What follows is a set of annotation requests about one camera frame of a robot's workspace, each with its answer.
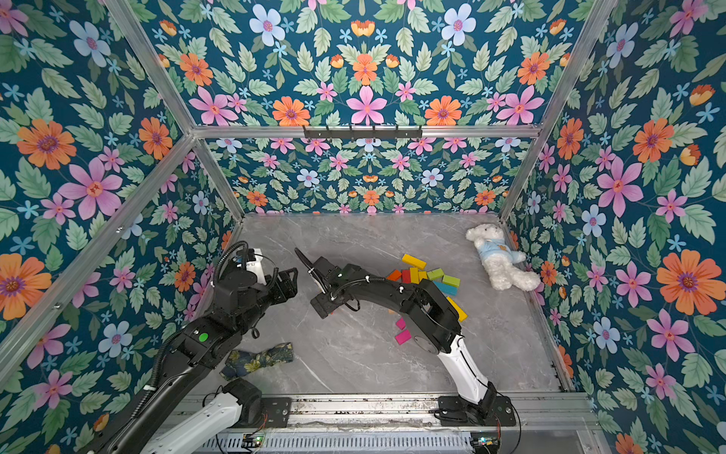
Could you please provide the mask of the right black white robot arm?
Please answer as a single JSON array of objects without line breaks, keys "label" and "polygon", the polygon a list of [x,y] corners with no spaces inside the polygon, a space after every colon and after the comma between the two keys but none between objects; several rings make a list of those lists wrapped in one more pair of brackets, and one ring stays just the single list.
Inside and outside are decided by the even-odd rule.
[{"label": "right black white robot arm", "polygon": [[371,274],[348,264],[343,268],[324,257],[311,261],[300,249],[294,250],[321,292],[311,306],[321,318],[341,306],[368,302],[387,308],[401,317],[401,334],[436,355],[457,387],[459,416],[438,416],[449,422],[482,422],[495,407],[498,391],[478,369],[465,343],[459,312],[431,281],[407,284]]}]

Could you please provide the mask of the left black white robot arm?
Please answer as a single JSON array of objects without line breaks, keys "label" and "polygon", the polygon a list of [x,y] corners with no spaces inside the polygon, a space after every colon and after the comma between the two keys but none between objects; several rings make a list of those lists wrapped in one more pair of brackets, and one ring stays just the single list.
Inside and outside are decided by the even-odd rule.
[{"label": "left black white robot arm", "polygon": [[139,453],[185,397],[254,331],[271,306],[298,294],[298,270],[258,274],[257,259],[244,240],[223,253],[210,280],[211,305],[202,317],[169,337],[160,347],[143,391],[80,453]]}]

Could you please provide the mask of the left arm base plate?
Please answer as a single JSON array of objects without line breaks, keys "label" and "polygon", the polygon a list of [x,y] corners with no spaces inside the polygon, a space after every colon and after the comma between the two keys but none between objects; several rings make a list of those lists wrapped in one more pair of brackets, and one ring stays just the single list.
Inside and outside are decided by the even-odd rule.
[{"label": "left arm base plate", "polygon": [[287,426],[291,414],[289,397],[262,397],[251,412],[251,426],[256,429],[280,429]]}]

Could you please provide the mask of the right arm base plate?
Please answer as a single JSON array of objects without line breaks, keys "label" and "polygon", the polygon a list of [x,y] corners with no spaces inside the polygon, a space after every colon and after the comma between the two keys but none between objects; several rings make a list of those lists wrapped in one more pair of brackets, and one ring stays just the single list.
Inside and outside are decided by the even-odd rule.
[{"label": "right arm base plate", "polygon": [[498,395],[486,405],[473,404],[458,395],[440,396],[437,405],[430,413],[444,427],[510,428],[518,424],[512,401],[503,395]]}]

